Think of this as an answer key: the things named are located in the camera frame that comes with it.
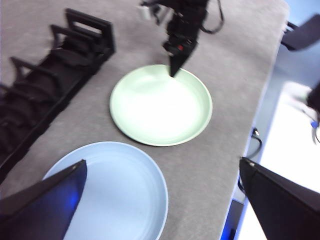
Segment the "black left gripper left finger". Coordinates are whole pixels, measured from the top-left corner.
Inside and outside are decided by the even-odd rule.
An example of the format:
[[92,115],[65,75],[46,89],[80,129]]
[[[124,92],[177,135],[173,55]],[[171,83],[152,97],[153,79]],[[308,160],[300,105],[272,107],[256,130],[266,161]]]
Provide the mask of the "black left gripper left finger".
[[82,197],[87,164],[73,165],[0,201],[2,240],[62,240]]

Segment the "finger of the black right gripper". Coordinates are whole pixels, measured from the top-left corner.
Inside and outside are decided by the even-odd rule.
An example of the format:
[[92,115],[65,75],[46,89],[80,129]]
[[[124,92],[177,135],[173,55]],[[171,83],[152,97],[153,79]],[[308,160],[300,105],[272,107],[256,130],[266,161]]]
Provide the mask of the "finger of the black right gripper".
[[192,48],[169,48],[169,75],[174,77],[192,54]]

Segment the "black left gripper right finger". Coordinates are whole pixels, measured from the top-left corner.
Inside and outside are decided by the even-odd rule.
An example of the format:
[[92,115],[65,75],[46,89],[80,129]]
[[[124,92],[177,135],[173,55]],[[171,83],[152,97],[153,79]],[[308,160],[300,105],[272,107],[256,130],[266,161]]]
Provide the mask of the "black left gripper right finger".
[[318,240],[320,194],[242,157],[239,175],[268,240]]

